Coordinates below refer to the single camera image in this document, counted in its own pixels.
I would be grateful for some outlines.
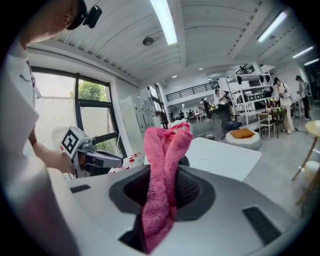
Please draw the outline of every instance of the window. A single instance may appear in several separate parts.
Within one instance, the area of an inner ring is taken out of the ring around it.
[[[69,126],[77,126],[74,90],[75,78],[33,72],[41,98],[35,101],[39,119],[35,125],[37,140],[48,149],[60,150],[60,142]]]
[[[150,90],[151,90],[151,94],[153,97],[156,97],[157,99],[159,98],[158,97],[158,93],[157,93],[157,90],[155,89],[155,86],[154,85],[151,85],[150,86]]]
[[[39,142],[60,149],[69,126],[76,126],[96,139],[98,149],[126,157],[119,136],[108,83],[80,74],[33,67],[42,98],[36,100],[40,115],[35,126]]]

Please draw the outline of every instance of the white wall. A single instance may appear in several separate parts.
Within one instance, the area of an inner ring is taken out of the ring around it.
[[[61,70],[71,73],[80,73],[83,76],[110,83],[112,104],[117,126],[123,142],[126,154],[130,156],[132,150],[129,144],[125,125],[123,122],[119,101],[130,96],[138,95],[140,89],[136,86],[118,78],[105,70],[92,66],[74,58],[41,50],[30,50],[29,60],[32,66]]]
[[[273,73],[272,79],[279,78],[281,82],[288,85],[290,92],[294,99],[300,96],[296,93],[299,89],[299,84],[296,81],[296,76],[299,75],[304,81],[307,81],[307,76],[302,68],[300,68],[295,60],[290,60],[288,62],[282,63],[274,68],[271,73]]]

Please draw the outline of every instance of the tree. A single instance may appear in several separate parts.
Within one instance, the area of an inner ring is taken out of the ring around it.
[[[109,152],[111,154],[119,156],[119,152],[118,152],[118,149],[117,149],[117,140],[115,138],[112,138],[112,139],[103,141],[101,143],[98,143],[96,145],[96,147],[99,150],[104,150],[104,151],[107,151],[107,152]]]
[[[73,91],[70,91],[69,95],[73,98],[75,97],[75,94]],[[82,100],[106,102],[107,101],[106,87],[94,82],[82,81],[81,83],[79,83],[78,97],[79,99],[82,99]]]

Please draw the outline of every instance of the human hand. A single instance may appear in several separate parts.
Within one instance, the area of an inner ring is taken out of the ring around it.
[[[47,167],[60,170],[62,173],[75,174],[71,159],[66,152],[50,150],[41,143],[36,142],[32,146],[35,154]]]

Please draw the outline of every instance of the white locker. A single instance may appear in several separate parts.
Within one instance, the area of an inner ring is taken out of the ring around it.
[[[150,101],[129,96],[120,101],[121,115],[131,149],[145,155],[144,137],[148,128],[154,127],[154,108]]]

